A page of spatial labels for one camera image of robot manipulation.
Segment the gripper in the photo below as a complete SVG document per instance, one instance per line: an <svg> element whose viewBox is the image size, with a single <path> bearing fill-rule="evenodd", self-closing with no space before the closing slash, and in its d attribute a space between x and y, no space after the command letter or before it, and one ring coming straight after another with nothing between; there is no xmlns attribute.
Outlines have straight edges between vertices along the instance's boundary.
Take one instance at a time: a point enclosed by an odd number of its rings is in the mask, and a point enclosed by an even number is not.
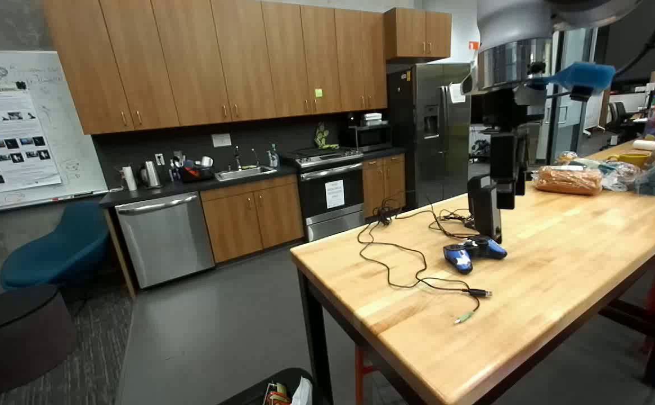
<svg viewBox="0 0 655 405"><path fill-rule="evenodd" d="M518 105L511 89L480 96L482 133L491 137L490 177L496 184L497 207L513 210L515 196L525 195L529 161L528 130L532 121L527 106Z"/></svg>

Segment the blue game controller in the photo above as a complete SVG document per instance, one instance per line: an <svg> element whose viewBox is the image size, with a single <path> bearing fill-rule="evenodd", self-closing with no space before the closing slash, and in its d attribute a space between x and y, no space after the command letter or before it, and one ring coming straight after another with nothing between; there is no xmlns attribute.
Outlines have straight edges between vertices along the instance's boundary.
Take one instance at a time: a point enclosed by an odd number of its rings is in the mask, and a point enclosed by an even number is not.
<svg viewBox="0 0 655 405"><path fill-rule="evenodd" d="M473 270L472 259L488 258L502 260L508 256L497 241L483 235L470 236L460 244L443 247L443 255L459 274L467 275Z"/></svg>

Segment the office chair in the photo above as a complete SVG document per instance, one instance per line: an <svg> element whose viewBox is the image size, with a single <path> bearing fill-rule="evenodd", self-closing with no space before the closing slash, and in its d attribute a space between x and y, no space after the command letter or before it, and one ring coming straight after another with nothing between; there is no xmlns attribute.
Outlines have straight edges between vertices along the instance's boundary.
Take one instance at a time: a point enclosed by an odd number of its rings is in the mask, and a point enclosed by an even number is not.
<svg viewBox="0 0 655 405"><path fill-rule="evenodd" d="M636 138L636 124L631 120L632 114L626 112L623 102L610 102L608 107L611 118L606 128L615 135Z"/></svg>

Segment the dark teal plastic bag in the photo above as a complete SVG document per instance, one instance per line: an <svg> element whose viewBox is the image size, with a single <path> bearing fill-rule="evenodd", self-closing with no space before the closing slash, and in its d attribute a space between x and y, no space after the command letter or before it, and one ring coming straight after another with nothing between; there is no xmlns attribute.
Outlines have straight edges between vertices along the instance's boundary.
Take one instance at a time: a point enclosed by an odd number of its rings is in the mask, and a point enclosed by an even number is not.
<svg viewBox="0 0 655 405"><path fill-rule="evenodd" d="M655 165L650 166L635 178L634 192L638 195L655 196Z"/></svg>

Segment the wooden cabinet over refrigerator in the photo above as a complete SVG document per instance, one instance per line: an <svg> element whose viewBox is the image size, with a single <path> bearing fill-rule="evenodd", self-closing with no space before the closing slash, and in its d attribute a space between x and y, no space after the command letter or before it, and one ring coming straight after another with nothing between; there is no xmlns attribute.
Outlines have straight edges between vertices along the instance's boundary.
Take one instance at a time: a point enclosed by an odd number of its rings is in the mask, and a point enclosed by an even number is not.
<svg viewBox="0 0 655 405"><path fill-rule="evenodd" d="M430 62L451 57L452 15L417 8L383 13L386 62Z"/></svg>

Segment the orange stool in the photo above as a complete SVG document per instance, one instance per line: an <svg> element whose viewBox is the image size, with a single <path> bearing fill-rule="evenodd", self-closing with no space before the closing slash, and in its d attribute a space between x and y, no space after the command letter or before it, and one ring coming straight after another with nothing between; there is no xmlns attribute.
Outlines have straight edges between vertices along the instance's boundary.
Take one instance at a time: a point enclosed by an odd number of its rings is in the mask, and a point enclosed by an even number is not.
<svg viewBox="0 0 655 405"><path fill-rule="evenodd" d="M355 384L355 403L356 405L364 404L364 380L366 375L375 371L371 359L366 356L366 349L358 344L354 346L354 384Z"/></svg>

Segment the wooden sink base cabinet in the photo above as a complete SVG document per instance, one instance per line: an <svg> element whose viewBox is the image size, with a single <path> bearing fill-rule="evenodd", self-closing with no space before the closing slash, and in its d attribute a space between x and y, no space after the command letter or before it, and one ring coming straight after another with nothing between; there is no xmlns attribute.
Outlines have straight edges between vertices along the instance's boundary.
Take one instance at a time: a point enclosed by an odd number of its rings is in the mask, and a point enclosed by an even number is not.
<svg viewBox="0 0 655 405"><path fill-rule="evenodd" d="M304 238L297 176L199 193L217 263Z"/></svg>

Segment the steel sink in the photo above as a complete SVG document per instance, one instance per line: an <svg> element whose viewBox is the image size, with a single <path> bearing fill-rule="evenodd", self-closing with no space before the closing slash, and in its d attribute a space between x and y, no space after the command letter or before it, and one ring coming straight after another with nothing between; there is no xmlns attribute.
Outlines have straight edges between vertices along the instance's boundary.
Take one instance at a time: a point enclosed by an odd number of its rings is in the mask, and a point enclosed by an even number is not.
<svg viewBox="0 0 655 405"><path fill-rule="evenodd" d="M257 176L273 174L276 172L277 169L271 168L270 166L252 165L248 168L241 168L237 171L217 172L214 174L214 177L219 182L226 182L235 181L238 179L253 178Z"/></svg>

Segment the black dish rack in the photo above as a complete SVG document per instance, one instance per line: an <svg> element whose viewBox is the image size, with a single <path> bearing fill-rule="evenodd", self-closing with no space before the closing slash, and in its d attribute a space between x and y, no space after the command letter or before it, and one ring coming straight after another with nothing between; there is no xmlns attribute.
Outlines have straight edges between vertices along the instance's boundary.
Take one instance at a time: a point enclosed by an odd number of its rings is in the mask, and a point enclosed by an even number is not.
<svg viewBox="0 0 655 405"><path fill-rule="evenodd" d="M214 179L214 172L211 166L204 166L201 162L190 159L181 160L177 165L178 176L183 183L194 183Z"/></svg>

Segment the black trash bin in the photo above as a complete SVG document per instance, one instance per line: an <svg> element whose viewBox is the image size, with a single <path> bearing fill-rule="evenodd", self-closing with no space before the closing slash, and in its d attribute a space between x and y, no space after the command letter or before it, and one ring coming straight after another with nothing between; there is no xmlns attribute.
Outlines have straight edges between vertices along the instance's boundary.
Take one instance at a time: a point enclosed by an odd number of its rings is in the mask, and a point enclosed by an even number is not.
<svg viewBox="0 0 655 405"><path fill-rule="evenodd" d="M300 398L300 385L310 384L310 399ZM330 405L312 375L299 367L289 367L254 382L247 389L218 405Z"/></svg>

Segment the stainless steel dishwasher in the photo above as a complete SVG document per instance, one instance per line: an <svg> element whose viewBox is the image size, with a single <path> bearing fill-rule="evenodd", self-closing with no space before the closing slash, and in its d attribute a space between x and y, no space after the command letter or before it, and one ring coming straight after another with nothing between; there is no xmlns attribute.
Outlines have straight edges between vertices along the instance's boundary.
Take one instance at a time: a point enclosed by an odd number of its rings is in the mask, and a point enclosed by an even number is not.
<svg viewBox="0 0 655 405"><path fill-rule="evenodd" d="M198 192L121 204L115 210L140 288L215 267Z"/></svg>

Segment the steel kettle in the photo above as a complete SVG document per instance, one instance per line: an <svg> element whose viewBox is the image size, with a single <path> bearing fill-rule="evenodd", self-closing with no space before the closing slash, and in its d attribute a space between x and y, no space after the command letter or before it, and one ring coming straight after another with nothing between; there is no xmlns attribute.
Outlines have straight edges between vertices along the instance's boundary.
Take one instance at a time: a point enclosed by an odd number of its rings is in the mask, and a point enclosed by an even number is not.
<svg viewBox="0 0 655 405"><path fill-rule="evenodd" d="M161 188L162 181L154 161L145 161L139 169L141 185L147 189Z"/></svg>

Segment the whiteboard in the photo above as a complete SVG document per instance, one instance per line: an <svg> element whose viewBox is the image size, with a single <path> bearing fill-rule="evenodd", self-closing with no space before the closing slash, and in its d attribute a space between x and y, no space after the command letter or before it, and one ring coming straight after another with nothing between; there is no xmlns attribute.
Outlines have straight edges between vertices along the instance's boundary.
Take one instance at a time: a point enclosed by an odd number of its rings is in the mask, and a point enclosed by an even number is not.
<svg viewBox="0 0 655 405"><path fill-rule="evenodd" d="M62 179L57 185L0 192L0 210L91 197L108 190L55 52L0 52L0 89L29 92Z"/></svg>

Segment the blue lounge chair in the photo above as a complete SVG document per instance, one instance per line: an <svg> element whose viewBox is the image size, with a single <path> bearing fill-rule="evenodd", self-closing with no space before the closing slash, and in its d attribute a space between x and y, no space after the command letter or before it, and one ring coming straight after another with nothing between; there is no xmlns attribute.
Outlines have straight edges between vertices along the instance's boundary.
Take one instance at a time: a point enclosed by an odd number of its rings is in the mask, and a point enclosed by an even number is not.
<svg viewBox="0 0 655 405"><path fill-rule="evenodd" d="M66 206L55 229L7 256L0 272L4 290L71 285L95 275L108 251L109 230L96 201Z"/></svg>

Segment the round dark ottoman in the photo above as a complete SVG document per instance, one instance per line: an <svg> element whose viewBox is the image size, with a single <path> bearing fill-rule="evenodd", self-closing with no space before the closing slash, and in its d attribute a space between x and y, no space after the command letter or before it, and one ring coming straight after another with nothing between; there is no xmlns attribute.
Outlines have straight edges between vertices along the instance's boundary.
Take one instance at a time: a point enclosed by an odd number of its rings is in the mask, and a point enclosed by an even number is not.
<svg viewBox="0 0 655 405"><path fill-rule="evenodd" d="M57 286L0 293L0 394L52 371L77 347L77 329Z"/></svg>

